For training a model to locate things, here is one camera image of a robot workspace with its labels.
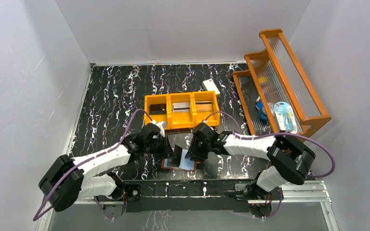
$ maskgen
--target small white box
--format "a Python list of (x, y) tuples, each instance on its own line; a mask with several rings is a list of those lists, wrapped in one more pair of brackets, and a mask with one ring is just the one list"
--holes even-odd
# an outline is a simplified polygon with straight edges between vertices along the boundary
[(202, 82), (202, 85), (203, 85), (203, 88), (206, 90), (206, 91), (215, 91), (215, 94), (216, 96), (221, 96), (221, 92), (219, 91), (219, 89), (216, 87), (215, 83), (213, 82), (212, 79), (208, 79), (208, 80), (205, 80)]

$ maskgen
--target ribbed translucent panel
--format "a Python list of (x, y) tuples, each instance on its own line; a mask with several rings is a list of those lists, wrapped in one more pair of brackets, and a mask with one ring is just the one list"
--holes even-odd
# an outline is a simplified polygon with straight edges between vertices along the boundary
[[(267, 100), (267, 104), (269, 105), (270, 111), (272, 113), (271, 116), (274, 118), (277, 124), (277, 128), (280, 130), (274, 111), (274, 105), (279, 101), (286, 102), (290, 105), (291, 103), (286, 95), (286, 92), (283, 89), (283, 86), (281, 85), (280, 80), (278, 79), (277, 74), (275, 73), (274, 67), (270, 62), (269, 57), (266, 55), (255, 57), (255, 59), (252, 59), (251, 62), (253, 64), (254, 71), (259, 79), (260, 86), (262, 87), (264, 96)], [(297, 115), (295, 115), (295, 118), (298, 132), (302, 132), (303, 129), (300, 126)]]
[(286, 79), (289, 82), (290, 87), (293, 90), (297, 101), (299, 102), (303, 110), (304, 116), (320, 116), (321, 114), (317, 108), (316, 103), (308, 92), (307, 87), (301, 79), (300, 74), (298, 73), (280, 38), (274, 36), (268, 37), (267, 40), (269, 41), (270, 46), (275, 53), (276, 58), (281, 65), (281, 68), (283, 69)]
[(250, 119), (253, 123), (254, 133), (256, 135), (264, 135), (272, 132), (269, 122), (264, 122), (259, 119), (259, 111), (256, 109), (256, 99), (259, 96), (256, 85), (251, 76), (238, 77), (240, 89), (243, 93), (243, 98), (249, 112)]

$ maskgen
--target white wall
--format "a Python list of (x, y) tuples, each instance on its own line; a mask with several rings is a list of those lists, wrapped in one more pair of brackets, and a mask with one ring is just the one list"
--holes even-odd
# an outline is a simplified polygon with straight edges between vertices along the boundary
[[(338, 225), (370, 230), (370, 1), (311, 1), (290, 44), (332, 116), (314, 137), (337, 161), (325, 181)], [(315, 165), (330, 166), (321, 152)]]
[(53, 0), (0, 2), (0, 230), (31, 231), (90, 65)]
[(287, 39), (310, 0), (56, 0), (90, 63), (244, 60), (263, 29)]

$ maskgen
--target marble tabletop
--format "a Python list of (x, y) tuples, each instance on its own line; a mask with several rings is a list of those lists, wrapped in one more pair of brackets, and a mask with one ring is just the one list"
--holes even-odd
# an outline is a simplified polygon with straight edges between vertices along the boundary
[[(69, 154), (87, 155), (117, 143), (132, 113), (144, 108), (145, 95), (204, 90), (202, 81), (210, 78), (221, 92), (219, 108), (240, 124), (237, 128), (230, 118), (222, 116), (218, 132), (239, 129), (249, 134), (232, 79), (234, 71), (246, 69), (246, 64), (95, 66)], [(130, 132), (138, 132), (143, 124), (143, 115), (136, 116)], [(191, 130), (169, 131), (168, 138), (172, 147), (178, 144), (187, 148)], [(145, 154), (144, 158), (111, 171), (123, 180), (253, 179), (269, 164), (251, 156), (213, 153), (198, 164), (196, 172), (163, 169), (161, 162)]]

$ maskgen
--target robotic arm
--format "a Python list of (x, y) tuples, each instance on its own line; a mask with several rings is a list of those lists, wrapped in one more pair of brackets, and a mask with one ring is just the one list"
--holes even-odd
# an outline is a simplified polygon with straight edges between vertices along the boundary
[[(200, 123), (193, 129), (191, 146), (185, 157), (201, 162), (208, 158), (209, 152), (214, 152), (225, 155), (244, 154), (270, 160), (273, 166), (259, 173), (253, 184), (236, 184), (235, 191), (228, 193), (228, 196), (238, 200), (263, 199), (275, 187), (286, 182), (298, 185), (304, 183), (315, 159), (312, 150), (291, 136), (258, 140), (254, 137), (230, 131), (218, 134), (207, 124)], [(164, 122), (152, 121), (139, 133), (125, 137), (117, 148), (111, 147), (83, 157), (58, 157), (40, 181), (39, 188), (48, 196), (66, 172), (90, 160), (73, 170), (55, 189), (49, 199), (55, 211), (67, 209), (78, 199), (98, 195), (118, 200), (127, 193), (124, 190), (125, 183), (114, 173), (96, 175), (137, 160), (144, 153), (153, 154), (156, 159), (178, 159), (165, 135)]]

